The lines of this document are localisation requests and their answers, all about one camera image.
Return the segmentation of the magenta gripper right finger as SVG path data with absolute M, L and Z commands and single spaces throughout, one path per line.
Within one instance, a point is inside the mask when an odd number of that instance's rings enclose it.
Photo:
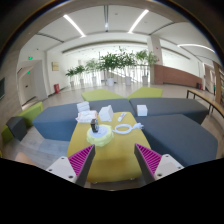
M 135 144 L 134 154 L 140 165 L 146 184 L 183 169 L 183 166 L 171 155 L 161 155 L 140 144 Z

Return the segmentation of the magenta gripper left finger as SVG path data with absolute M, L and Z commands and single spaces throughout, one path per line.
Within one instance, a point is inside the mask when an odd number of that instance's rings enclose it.
M 95 146 L 90 145 L 75 154 L 58 158 L 47 171 L 83 187 L 95 156 Z

